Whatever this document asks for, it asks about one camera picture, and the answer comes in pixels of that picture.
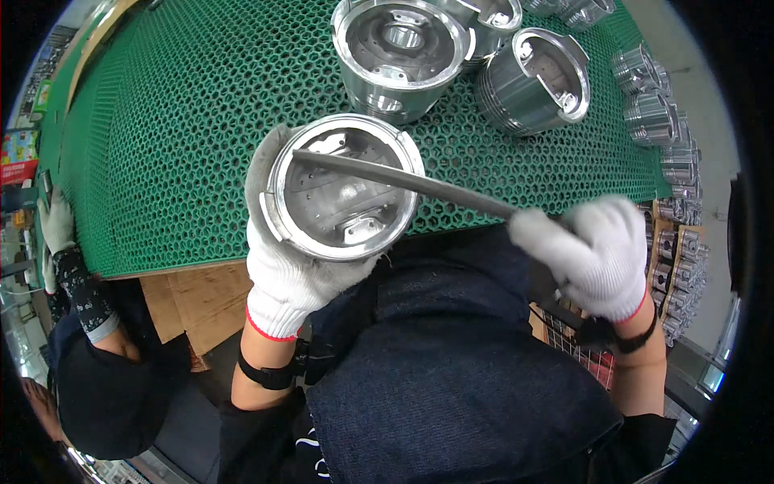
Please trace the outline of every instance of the wire rack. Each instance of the wire rack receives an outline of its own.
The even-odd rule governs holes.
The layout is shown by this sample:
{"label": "wire rack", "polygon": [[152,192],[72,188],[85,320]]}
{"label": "wire rack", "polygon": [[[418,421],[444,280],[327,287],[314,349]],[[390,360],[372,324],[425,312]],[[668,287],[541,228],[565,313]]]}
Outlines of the wire rack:
{"label": "wire rack", "polygon": [[546,327],[546,343],[560,349],[576,359],[594,378],[610,390],[613,381],[614,358],[610,352],[596,352],[579,347],[575,343],[575,330],[564,324],[560,319],[542,311],[543,323]]}

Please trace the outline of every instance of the dark blue apron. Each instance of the dark blue apron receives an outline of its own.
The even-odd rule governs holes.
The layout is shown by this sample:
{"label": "dark blue apron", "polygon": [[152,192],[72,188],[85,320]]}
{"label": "dark blue apron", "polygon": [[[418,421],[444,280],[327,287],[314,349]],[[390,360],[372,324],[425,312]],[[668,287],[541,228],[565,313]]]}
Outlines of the dark blue apron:
{"label": "dark blue apron", "polygon": [[505,230],[426,254],[382,261],[313,318],[335,339],[372,314],[307,391],[333,482],[510,482],[620,426],[591,374],[530,335],[526,257]]}

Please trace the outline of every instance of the black wrist strap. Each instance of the black wrist strap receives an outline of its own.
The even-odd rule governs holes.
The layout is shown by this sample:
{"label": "black wrist strap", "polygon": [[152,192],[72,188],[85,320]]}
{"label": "black wrist strap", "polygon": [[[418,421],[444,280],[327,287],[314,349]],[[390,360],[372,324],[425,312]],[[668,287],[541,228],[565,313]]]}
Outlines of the black wrist strap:
{"label": "black wrist strap", "polygon": [[303,339],[296,340],[296,351],[293,353],[293,359],[282,368],[261,368],[257,369],[250,366],[245,360],[245,356],[239,348],[239,369],[252,381],[267,390],[284,390],[289,387],[296,376],[303,375],[307,365],[307,353],[309,343]]}
{"label": "black wrist strap", "polygon": [[658,311],[653,311],[653,321],[650,323],[648,331],[645,331],[641,335],[637,335],[634,338],[624,339],[618,336],[615,331],[613,331],[615,344],[618,346],[618,350],[621,353],[628,355],[629,353],[633,353],[641,347],[645,346],[645,343],[648,342],[650,337],[653,335],[653,332],[656,330],[656,322],[659,320],[657,312]]}

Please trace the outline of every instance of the knit glove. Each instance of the knit glove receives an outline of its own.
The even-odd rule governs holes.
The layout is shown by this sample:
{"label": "knit glove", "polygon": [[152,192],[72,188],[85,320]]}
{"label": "knit glove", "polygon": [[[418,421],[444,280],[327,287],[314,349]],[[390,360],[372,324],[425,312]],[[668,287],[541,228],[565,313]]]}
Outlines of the knit glove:
{"label": "knit glove", "polygon": [[247,296],[247,318],[259,333],[274,341],[292,341],[310,313],[321,309],[341,291],[363,280],[381,256],[354,263],[313,259],[285,242],[278,242],[261,212],[259,194],[269,171],[295,131],[274,128],[258,146],[245,180],[250,219],[247,270],[253,288]]}
{"label": "knit glove", "polygon": [[53,256],[48,245],[43,246],[43,257],[40,260],[41,270],[43,272],[43,285],[46,287],[46,293],[53,296],[59,289],[57,276],[53,273]]}
{"label": "knit glove", "polygon": [[645,219],[626,197],[608,195],[572,208],[563,225],[542,210],[513,215],[514,244],[546,264],[561,292],[610,321],[626,321],[645,300]]}
{"label": "knit glove", "polygon": [[42,198],[38,198],[38,213],[40,213],[40,229],[52,254],[69,249],[75,245],[73,237],[73,212],[67,203],[62,190],[54,186],[51,195],[51,209],[46,207]]}

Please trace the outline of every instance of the worker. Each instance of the worker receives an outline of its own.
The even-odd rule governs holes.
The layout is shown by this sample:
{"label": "worker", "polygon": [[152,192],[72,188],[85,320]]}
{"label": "worker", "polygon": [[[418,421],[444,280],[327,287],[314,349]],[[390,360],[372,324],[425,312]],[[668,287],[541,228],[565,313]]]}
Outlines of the worker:
{"label": "worker", "polygon": [[[253,287],[221,408],[220,482],[633,482],[661,464],[675,421],[663,417],[666,347],[630,201],[580,204],[562,225],[526,209],[430,250],[324,262],[278,242],[261,213],[291,135],[273,129],[245,181]],[[611,321],[610,393],[531,336],[527,255]],[[304,393],[293,373],[307,317],[305,360],[318,335],[337,354]]]}
{"label": "worker", "polygon": [[114,283],[109,294],[86,269],[59,187],[50,205],[38,200],[53,323],[49,388],[30,378],[22,379],[22,388],[55,442],[95,458],[131,458],[153,443],[185,381],[187,342],[161,345],[142,291],[131,281]]}

